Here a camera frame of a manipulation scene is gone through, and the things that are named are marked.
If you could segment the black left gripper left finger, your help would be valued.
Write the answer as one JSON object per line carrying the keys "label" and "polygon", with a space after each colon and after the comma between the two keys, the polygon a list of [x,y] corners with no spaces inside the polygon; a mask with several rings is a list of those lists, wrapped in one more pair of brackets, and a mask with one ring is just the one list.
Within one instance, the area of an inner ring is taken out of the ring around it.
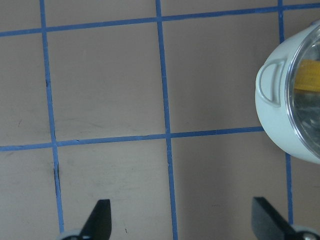
{"label": "black left gripper left finger", "polygon": [[109,240],[112,233],[111,201],[97,201],[81,229],[65,231],[57,240]]}

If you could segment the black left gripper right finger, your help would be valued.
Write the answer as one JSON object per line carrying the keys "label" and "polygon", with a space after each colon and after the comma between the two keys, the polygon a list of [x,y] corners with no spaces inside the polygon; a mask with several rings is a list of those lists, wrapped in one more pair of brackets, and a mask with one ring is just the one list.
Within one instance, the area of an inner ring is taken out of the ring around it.
{"label": "black left gripper right finger", "polygon": [[253,197],[251,228],[258,240],[318,240],[320,234],[312,228],[291,225],[264,197]]}

